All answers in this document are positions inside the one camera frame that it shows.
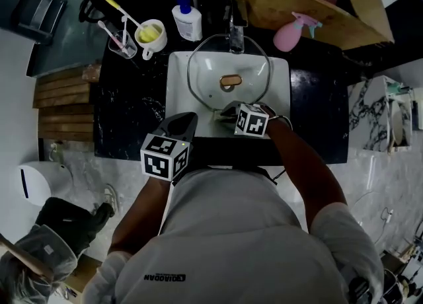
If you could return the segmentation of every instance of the blue bottle cap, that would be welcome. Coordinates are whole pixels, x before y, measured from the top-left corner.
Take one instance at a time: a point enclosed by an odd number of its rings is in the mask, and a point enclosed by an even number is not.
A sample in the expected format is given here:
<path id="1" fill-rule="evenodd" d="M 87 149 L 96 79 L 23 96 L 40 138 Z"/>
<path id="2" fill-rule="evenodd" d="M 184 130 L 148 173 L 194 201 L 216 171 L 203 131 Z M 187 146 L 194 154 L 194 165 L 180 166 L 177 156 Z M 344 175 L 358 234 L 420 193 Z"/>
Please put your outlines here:
<path id="1" fill-rule="evenodd" d="M 191 13 L 191 0 L 177 0 L 182 14 Z"/>

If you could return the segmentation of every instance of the toothbrush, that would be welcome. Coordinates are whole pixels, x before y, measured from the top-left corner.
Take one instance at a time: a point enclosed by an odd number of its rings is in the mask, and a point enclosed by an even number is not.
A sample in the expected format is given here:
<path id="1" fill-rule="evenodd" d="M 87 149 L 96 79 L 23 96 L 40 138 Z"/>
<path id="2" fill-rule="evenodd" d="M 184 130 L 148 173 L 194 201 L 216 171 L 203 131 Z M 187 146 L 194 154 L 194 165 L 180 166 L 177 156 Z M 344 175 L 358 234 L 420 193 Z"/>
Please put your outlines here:
<path id="1" fill-rule="evenodd" d="M 124 35 L 122 37 L 122 44 L 125 46 L 126 45 L 126 33 L 127 33 L 126 32 L 126 22 L 128 21 L 128 17 L 126 15 L 123 15 L 121 21 L 124 23 Z"/>
<path id="2" fill-rule="evenodd" d="M 116 43 L 116 45 L 119 47 L 119 49 L 121 49 L 126 55 L 129 56 L 128 49 L 125 49 L 124 45 L 116 37 L 113 36 L 111 31 L 109 29 L 107 29 L 104 22 L 98 21 L 97 24 L 100 26 L 100 28 L 102 28 L 106 31 L 106 33 L 110 36 L 110 38 L 113 40 L 113 42 Z"/>
<path id="3" fill-rule="evenodd" d="M 107 3 L 109 5 L 111 5 L 112 7 L 118 9 L 123 15 L 126 15 L 133 23 L 135 23 L 135 25 L 139 28 L 141 25 L 140 23 L 138 23 L 137 21 L 135 21 L 127 12 L 125 12 L 125 10 L 123 10 L 123 8 L 121 8 L 121 6 L 119 6 L 119 4 L 117 4 L 115 1 L 113 0 L 106 0 Z"/>

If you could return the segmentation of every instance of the white mug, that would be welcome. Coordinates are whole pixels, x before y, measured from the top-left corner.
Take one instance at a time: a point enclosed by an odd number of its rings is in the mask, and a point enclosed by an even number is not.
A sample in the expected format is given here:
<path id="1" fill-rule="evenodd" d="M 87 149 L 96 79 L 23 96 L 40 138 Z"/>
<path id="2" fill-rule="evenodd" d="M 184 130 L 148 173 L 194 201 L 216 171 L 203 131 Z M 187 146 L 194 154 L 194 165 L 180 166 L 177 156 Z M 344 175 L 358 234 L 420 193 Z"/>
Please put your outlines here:
<path id="1" fill-rule="evenodd" d="M 146 26 L 151 26 L 151 25 L 153 25 L 153 28 L 156 29 L 157 31 L 161 31 L 160 36 L 152 42 L 148 42 L 148 43 L 141 42 L 141 38 L 139 37 L 139 32 L 141 31 L 142 28 L 145 28 Z M 145 22 L 142 22 L 141 26 L 139 26 L 137 30 L 135 31 L 134 38 L 139 44 L 139 46 L 141 48 L 144 48 L 143 59 L 149 60 L 151 59 L 151 56 L 153 56 L 153 53 L 160 52 L 161 50 L 163 50 L 163 48 L 167 44 L 167 35 L 166 35 L 165 25 L 159 20 L 147 20 Z"/>

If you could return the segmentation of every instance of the faucet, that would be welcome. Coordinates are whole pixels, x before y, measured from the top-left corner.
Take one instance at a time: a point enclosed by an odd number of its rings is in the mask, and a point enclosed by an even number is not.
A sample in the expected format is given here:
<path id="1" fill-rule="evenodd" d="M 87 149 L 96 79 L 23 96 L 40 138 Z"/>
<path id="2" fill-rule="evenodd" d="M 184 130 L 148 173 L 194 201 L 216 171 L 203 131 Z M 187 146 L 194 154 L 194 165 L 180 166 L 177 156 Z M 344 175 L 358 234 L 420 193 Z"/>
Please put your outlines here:
<path id="1" fill-rule="evenodd" d="M 246 26 L 248 26 L 248 20 L 245 1 L 232 0 L 229 19 L 229 51 L 232 54 L 244 52 L 244 27 Z"/>

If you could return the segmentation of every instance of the pink spray bottle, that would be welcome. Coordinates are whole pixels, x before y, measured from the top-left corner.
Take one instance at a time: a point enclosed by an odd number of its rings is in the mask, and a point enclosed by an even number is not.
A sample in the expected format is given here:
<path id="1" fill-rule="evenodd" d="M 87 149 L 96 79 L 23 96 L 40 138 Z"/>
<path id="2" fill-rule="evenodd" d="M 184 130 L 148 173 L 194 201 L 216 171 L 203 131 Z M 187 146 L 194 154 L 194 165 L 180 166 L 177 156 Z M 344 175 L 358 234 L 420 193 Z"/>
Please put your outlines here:
<path id="1" fill-rule="evenodd" d="M 297 45 L 301 38 L 301 30 L 304 24 L 309 26 L 312 38 L 315 37 L 316 27 L 322 27 L 323 25 L 321 22 L 304 14 L 292 12 L 292 15 L 295 16 L 297 20 L 285 24 L 276 32 L 275 37 L 273 37 L 275 47 L 283 52 L 290 52 Z"/>

